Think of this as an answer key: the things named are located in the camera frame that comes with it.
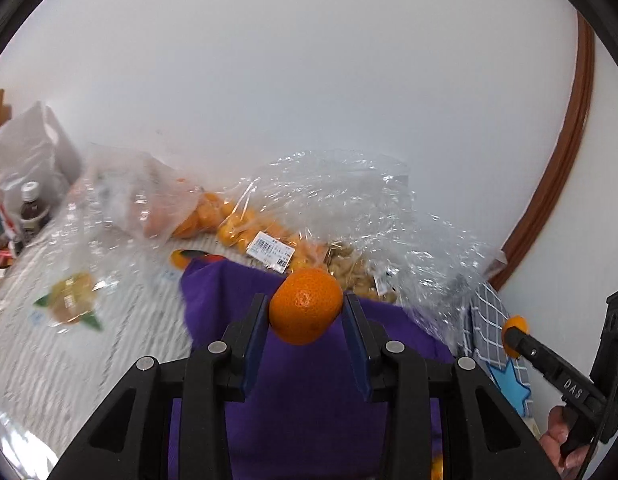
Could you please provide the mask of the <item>person's right hand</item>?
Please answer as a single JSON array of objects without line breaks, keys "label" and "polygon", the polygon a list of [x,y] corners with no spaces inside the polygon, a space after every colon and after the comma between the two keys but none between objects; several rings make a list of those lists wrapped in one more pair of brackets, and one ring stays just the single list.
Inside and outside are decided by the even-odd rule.
[{"label": "person's right hand", "polygon": [[563,458],[560,454],[560,447],[566,442],[568,436],[569,426],[564,417],[564,408],[554,406],[548,413],[548,430],[542,434],[539,443],[560,476],[563,479],[574,479],[586,459],[589,447],[577,448],[567,458]]}]

